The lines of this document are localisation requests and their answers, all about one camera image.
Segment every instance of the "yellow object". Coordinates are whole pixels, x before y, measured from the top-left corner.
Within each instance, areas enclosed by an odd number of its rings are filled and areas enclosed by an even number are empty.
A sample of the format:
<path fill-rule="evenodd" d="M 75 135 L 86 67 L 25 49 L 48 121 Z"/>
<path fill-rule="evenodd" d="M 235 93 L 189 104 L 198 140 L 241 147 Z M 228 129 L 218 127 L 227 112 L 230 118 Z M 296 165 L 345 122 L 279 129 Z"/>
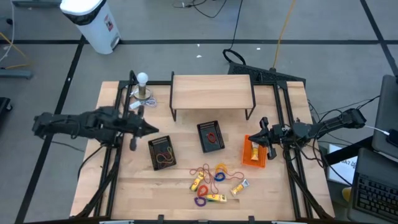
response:
<path fill-rule="evenodd" d="M 235 197 L 238 192 L 242 191 L 246 187 L 249 187 L 249 182 L 248 180 L 244 179 L 238 186 L 231 189 L 231 193 Z"/>
<path fill-rule="evenodd" d="M 195 179 L 195 181 L 193 181 L 193 184 L 191 185 L 190 189 L 192 191 L 197 191 L 198 187 L 199 187 L 199 183 L 201 182 L 201 180 L 203 180 L 205 178 L 205 173 L 203 171 L 200 171 L 198 174 L 198 177 Z"/>
<path fill-rule="evenodd" d="M 344 188 L 341 193 L 343 194 L 344 200 L 349 202 L 349 196 L 351 195 L 351 187 Z"/>
<path fill-rule="evenodd" d="M 0 35 L 3 37 L 4 40 L 6 40 L 11 45 L 11 47 L 14 47 L 28 61 L 28 63 L 26 63 L 26 64 L 12 65 L 12 66 L 6 67 L 6 69 L 29 66 L 30 65 L 29 58 L 21 50 L 19 50 L 19 48 L 17 46 L 15 46 L 2 32 L 0 32 Z"/>
<path fill-rule="evenodd" d="M 259 160 L 259 145 L 255 142 L 251 142 L 251 160 Z"/>
<path fill-rule="evenodd" d="M 169 159 L 164 154 L 158 154 L 158 155 L 156 155 L 156 162 L 158 162 L 159 164 L 161 164 L 161 163 L 172 164 L 174 162 L 174 157 L 172 154 L 172 148 L 170 146 L 167 147 L 167 152 L 170 154 Z M 162 156 L 164 158 L 164 161 L 159 161 L 158 156 Z"/>
<path fill-rule="evenodd" d="M 223 163 L 220 163 L 216 166 L 216 174 L 218 174 L 219 172 L 227 172 L 227 168 L 226 165 Z"/>
<path fill-rule="evenodd" d="M 205 198 L 208 202 L 226 202 L 225 195 L 206 195 Z"/>
<path fill-rule="evenodd" d="M 280 32 L 280 36 L 279 36 L 279 39 L 278 39 L 278 44 L 276 45 L 275 59 L 274 59 L 274 64 L 273 64 L 272 68 L 275 68 L 276 60 L 278 59 L 280 40 L 282 40 L 282 36 L 283 36 L 283 34 L 285 32 L 285 28 L 286 28 L 287 22 L 289 21 L 290 13 L 292 13 L 295 3 L 296 3 L 296 0 L 293 0 L 292 4 L 290 5 L 289 12 L 287 13 L 286 20 L 285 20 L 284 26 L 282 28 L 282 32 Z"/>

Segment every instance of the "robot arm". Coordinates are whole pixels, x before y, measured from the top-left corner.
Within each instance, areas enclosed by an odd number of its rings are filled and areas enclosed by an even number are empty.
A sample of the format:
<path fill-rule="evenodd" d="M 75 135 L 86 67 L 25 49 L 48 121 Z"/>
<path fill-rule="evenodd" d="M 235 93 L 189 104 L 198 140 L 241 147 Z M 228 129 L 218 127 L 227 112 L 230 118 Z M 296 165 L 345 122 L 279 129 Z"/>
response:
<path fill-rule="evenodd" d="M 316 124 L 306 124 L 298 121 L 291 128 L 285 128 L 283 124 L 277 124 L 268 130 L 268 119 L 264 117 L 260 121 L 261 131 L 250 136 L 249 140 L 263 147 L 268 147 L 268 159 L 273 159 L 276 153 L 272 144 L 304 147 L 311 139 L 318 139 L 340 128 L 362 128 L 365 122 L 366 119 L 360 110 L 348 109 L 339 116 Z"/>
<path fill-rule="evenodd" d="M 130 112 L 127 118 L 120 118 L 119 111 L 112 106 L 100 107 L 94 111 L 79 115 L 42 113 L 34 118 L 33 132 L 44 138 L 48 134 L 70 134 L 72 138 L 85 137 L 97 139 L 102 144 L 112 144 L 117 132 L 131 133 L 136 137 L 159 132 L 145 122 L 141 106 L 135 114 Z"/>

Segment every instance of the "orange tray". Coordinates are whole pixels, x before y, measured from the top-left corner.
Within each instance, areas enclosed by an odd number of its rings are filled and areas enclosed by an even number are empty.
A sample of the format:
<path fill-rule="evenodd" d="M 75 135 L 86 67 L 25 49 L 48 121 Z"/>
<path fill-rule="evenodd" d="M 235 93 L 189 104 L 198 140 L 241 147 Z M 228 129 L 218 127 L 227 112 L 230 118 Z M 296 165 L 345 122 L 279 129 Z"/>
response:
<path fill-rule="evenodd" d="M 259 160 L 254 161 L 251 160 L 251 141 L 249 140 L 250 135 L 244 136 L 244 145 L 243 145 L 243 155 L 242 155 L 242 164 L 254 167 L 266 167 L 266 160 L 267 160 L 267 148 L 259 146 Z"/>

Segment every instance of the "gray floor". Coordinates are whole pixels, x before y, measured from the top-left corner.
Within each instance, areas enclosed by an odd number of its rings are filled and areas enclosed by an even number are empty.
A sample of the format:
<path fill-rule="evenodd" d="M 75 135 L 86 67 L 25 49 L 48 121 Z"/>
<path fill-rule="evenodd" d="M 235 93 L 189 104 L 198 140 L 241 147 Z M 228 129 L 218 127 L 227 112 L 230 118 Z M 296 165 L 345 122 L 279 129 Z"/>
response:
<path fill-rule="evenodd" d="M 228 0 L 215 19 L 194 9 L 174 9 L 172 0 L 108 1 L 124 40 L 231 39 L 239 0 Z M 208 1 L 200 9 L 214 13 L 222 1 Z M 367 0 L 387 40 L 398 39 L 395 0 Z M 277 39 L 290 1 L 244 1 L 237 39 Z M 0 15 L 9 16 L 8 1 L 0 1 Z M 11 35 L 11 28 L 0 23 Z M 58 9 L 16 9 L 17 40 L 78 40 L 79 31 Z M 297 1 L 284 39 L 376 40 L 357 0 Z M 0 46 L 0 55 L 4 53 Z M 0 79 L 0 96 L 10 97 L 14 110 L 0 133 L 0 222 L 12 223 L 42 147 L 33 136 L 33 117 L 53 112 L 77 45 L 18 45 L 33 61 L 31 80 Z M 62 113 L 81 113 L 95 107 L 101 82 L 126 79 L 131 69 L 146 72 L 150 80 L 169 80 L 176 74 L 225 74 L 229 65 L 223 44 L 120 45 L 111 55 L 99 55 L 85 45 Z M 248 65 L 271 67 L 276 45 L 236 44 Z M 390 45 L 398 57 L 398 45 Z M 1 67 L 23 62 L 11 51 Z M 318 112 L 378 95 L 381 78 L 392 70 L 380 45 L 282 45 L 279 72 L 307 79 L 307 96 Z M 361 111 L 374 125 L 377 101 Z M 348 141 L 368 137 L 370 129 L 339 130 L 334 135 Z M 85 139 L 56 140 L 85 148 Z M 337 142 L 328 136 L 325 141 Z M 67 218 L 76 188 L 76 172 L 83 153 L 52 144 L 26 221 Z"/>

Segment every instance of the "wooden tabletop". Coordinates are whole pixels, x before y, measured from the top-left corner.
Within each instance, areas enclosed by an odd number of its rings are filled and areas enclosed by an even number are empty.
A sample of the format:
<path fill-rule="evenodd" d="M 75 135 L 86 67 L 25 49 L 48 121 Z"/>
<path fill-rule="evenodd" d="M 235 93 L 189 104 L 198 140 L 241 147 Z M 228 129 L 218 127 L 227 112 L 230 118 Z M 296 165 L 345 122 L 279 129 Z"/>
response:
<path fill-rule="evenodd" d="M 173 109 L 251 109 L 249 75 L 174 75 Z"/>
<path fill-rule="evenodd" d="M 97 106 L 113 105 L 117 82 L 103 82 Z M 303 83 L 288 82 L 294 118 L 311 123 L 307 97 Z M 249 121 L 242 116 L 243 110 L 180 110 L 177 122 L 173 121 L 170 108 L 170 86 L 148 86 L 157 99 L 156 108 L 146 107 L 145 120 L 159 128 L 160 132 L 145 136 L 137 141 L 137 150 L 132 152 L 128 145 L 131 136 L 125 135 L 122 150 L 118 184 L 113 204 L 113 219 L 155 220 L 165 215 L 166 220 L 247 220 L 254 215 L 256 220 L 294 220 L 288 175 L 282 149 L 276 147 L 278 156 L 267 161 L 265 169 L 241 165 L 241 154 L 245 134 L 260 131 L 259 121 L 267 116 L 270 125 L 278 123 L 274 92 L 271 86 L 255 86 L 257 107 Z M 197 124 L 218 120 L 225 149 L 202 153 Z M 148 141 L 169 135 L 174 147 L 177 165 L 154 171 L 148 149 Z M 99 146 L 89 140 L 85 157 Z M 312 155 L 309 147 L 303 149 Z M 92 158 L 82 169 L 71 215 L 76 215 L 87 204 L 98 188 L 105 150 Z M 325 173 L 316 161 L 303 159 L 308 189 L 327 213 L 334 216 Z M 204 163 L 214 169 L 220 162 L 231 172 L 241 171 L 250 186 L 237 197 L 229 190 L 238 180 L 226 180 L 217 184 L 220 193 L 227 196 L 227 203 L 207 203 L 197 207 L 193 201 L 196 193 L 188 188 L 195 176 L 189 170 Z M 301 215 L 305 216 L 302 194 L 297 188 Z M 108 193 L 104 195 L 101 214 L 104 214 Z"/>

